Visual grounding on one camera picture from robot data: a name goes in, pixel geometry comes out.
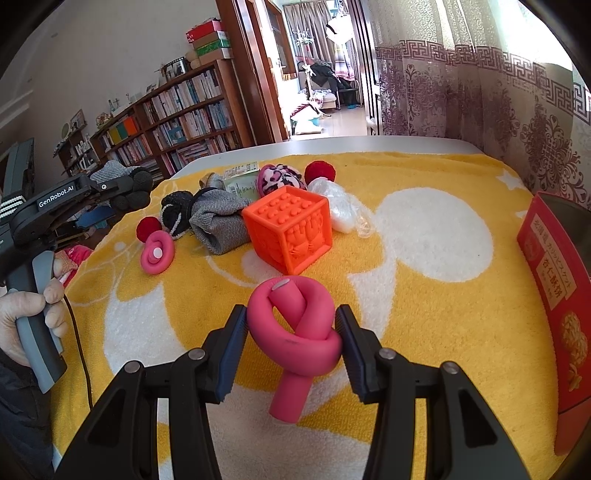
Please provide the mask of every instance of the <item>white logo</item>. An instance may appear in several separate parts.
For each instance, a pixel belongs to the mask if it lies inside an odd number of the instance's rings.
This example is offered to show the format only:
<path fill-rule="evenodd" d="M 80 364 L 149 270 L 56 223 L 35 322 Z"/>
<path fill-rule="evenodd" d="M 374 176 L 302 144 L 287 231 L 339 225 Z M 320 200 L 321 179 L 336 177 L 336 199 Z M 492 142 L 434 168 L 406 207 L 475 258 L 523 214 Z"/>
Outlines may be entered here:
<path fill-rule="evenodd" d="M 74 185 L 72 184 L 69 187 L 65 187 L 63 190 L 60 190 L 58 192 L 54 192 L 51 195 L 49 195 L 49 197 L 47 197 L 45 200 L 42 200 L 39 202 L 39 208 L 44 207 L 48 203 L 51 203 L 54 200 L 57 200 L 59 197 L 63 197 L 66 193 L 70 193 L 73 191 L 74 191 Z"/>

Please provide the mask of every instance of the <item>black cable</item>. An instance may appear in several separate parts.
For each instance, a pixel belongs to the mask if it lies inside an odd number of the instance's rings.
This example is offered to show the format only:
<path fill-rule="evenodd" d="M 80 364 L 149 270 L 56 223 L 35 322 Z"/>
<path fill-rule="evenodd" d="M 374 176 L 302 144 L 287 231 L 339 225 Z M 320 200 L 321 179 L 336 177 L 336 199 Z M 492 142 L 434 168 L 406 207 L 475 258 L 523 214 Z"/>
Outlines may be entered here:
<path fill-rule="evenodd" d="M 84 360 L 84 354 L 82 353 L 82 345 L 80 344 L 80 334 L 78 333 L 78 325 L 76 324 L 76 318 L 74 317 L 74 311 L 70 305 L 70 300 L 64 295 L 64 300 L 68 306 L 70 317 L 72 317 L 72 325 L 74 326 L 74 335 L 76 337 L 76 343 L 78 344 L 78 353 L 80 354 L 80 360 L 82 361 L 82 368 L 84 370 L 84 376 L 86 377 L 86 395 L 88 396 L 88 406 L 92 410 L 92 389 L 90 387 L 90 374 L 88 373 L 88 367 L 86 366 L 86 360 Z"/>

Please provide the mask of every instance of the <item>dark sleeve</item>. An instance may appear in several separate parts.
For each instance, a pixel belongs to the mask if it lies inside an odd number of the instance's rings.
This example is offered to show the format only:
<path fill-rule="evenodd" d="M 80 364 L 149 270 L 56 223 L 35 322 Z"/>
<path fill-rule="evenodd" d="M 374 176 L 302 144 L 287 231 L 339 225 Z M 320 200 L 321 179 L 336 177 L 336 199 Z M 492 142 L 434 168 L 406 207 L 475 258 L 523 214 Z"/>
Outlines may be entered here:
<path fill-rule="evenodd" d="M 3 450 L 12 450 L 18 463 L 35 480 L 53 478 L 50 393 L 42 394 L 29 367 L 0 350 L 0 435 Z M 2 452 L 0 463 L 11 452 Z"/>

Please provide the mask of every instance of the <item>red box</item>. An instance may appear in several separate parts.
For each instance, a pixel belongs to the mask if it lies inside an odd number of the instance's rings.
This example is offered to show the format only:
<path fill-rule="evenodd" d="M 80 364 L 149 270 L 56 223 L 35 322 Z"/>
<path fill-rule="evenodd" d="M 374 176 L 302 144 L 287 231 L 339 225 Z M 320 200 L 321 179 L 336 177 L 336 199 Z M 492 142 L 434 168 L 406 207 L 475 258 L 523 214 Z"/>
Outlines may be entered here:
<path fill-rule="evenodd" d="M 189 43 L 193 43 L 198 38 L 209 35 L 210 33 L 223 31 L 224 27 L 222 22 L 219 20 L 210 20 L 200 25 L 195 25 L 191 30 L 187 32 L 187 40 Z"/>
<path fill-rule="evenodd" d="M 538 285 L 556 353 L 558 423 L 554 451 L 569 452 L 591 417 L 591 212 L 538 193 L 517 242 Z"/>
<path fill-rule="evenodd" d="M 256 254 L 285 275 L 299 275 L 332 247 L 329 201 L 285 186 L 242 211 Z"/>

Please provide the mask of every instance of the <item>human hand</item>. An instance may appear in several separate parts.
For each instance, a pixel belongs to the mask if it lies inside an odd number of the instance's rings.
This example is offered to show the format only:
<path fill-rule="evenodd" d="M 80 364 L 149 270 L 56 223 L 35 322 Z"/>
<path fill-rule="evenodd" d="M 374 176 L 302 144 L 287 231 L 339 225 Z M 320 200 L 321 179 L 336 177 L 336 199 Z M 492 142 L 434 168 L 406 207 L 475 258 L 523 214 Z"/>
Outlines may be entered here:
<path fill-rule="evenodd" d="M 45 324 L 53 330 L 57 337 L 63 337 L 68 330 L 65 322 L 64 287 L 58 280 L 64 274 L 64 262 L 56 259 L 53 262 L 53 274 L 43 295 L 29 291 L 18 291 L 0 297 L 0 349 L 12 360 L 25 367 L 30 367 L 29 360 L 18 337 L 15 320 L 41 313 L 46 302 L 51 304 L 45 316 Z"/>

